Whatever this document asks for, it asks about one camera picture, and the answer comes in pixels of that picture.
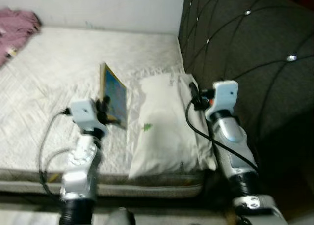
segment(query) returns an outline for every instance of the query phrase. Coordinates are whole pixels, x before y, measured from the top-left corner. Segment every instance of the bed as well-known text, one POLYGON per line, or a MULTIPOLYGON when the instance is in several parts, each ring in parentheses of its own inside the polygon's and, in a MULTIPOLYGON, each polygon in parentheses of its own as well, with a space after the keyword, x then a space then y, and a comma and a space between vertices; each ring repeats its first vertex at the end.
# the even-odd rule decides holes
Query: bed
MULTIPOLYGON (((96 99, 99 64, 106 62, 128 88, 128 129, 138 128, 140 78, 184 72, 178 40, 171 35, 43 27, 18 55, 0 68, 0 191, 44 193, 39 183, 39 143, 51 116, 71 100, 96 99)), ((52 126, 43 152, 73 147, 79 129, 68 117, 52 126)), ((193 197, 202 189, 203 173, 174 173, 128 179, 136 131, 109 126, 102 148, 101 196, 193 197)), ((66 154, 49 166, 49 186, 60 189, 66 154)))

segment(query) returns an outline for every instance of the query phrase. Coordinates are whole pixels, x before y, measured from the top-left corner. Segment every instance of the pink cloth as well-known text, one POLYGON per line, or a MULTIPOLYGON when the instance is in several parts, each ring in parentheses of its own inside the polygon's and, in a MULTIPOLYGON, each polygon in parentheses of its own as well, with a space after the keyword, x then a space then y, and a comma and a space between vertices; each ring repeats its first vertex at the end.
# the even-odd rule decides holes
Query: pink cloth
POLYGON ((0 66, 39 31, 40 22, 29 11, 0 10, 0 66))

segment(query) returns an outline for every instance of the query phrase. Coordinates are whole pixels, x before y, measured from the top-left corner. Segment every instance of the white pillow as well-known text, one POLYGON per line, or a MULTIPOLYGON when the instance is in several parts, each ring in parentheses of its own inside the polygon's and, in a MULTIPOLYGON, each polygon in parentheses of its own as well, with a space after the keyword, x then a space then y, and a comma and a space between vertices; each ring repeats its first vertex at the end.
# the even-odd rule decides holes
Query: white pillow
MULTIPOLYGON (((140 82, 145 101, 141 106, 141 131, 133 154, 129 178, 216 169, 211 143, 196 134, 185 120, 191 100, 189 83, 192 75, 161 74, 140 82)), ((189 110, 192 124, 208 134, 202 111, 189 110)))

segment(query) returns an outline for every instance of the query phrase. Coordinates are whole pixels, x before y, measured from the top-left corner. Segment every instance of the book cover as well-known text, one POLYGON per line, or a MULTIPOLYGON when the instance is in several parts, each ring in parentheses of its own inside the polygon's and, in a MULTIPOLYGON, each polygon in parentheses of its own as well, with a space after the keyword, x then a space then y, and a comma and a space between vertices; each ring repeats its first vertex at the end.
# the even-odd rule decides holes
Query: book cover
POLYGON ((100 101, 108 96, 109 120, 119 120, 120 127, 127 127, 127 89, 106 63, 100 65, 100 101))

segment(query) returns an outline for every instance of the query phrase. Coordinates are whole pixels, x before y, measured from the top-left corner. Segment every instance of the headboard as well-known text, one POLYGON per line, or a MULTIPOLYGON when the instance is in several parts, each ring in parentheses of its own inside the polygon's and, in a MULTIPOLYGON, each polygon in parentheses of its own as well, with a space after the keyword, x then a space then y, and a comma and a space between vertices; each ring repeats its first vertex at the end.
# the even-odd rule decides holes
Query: headboard
POLYGON ((184 0, 185 71, 200 88, 239 83, 235 112, 273 175, 274 166, 299 165, 313 145, 313 22, 289 0, 184 0))

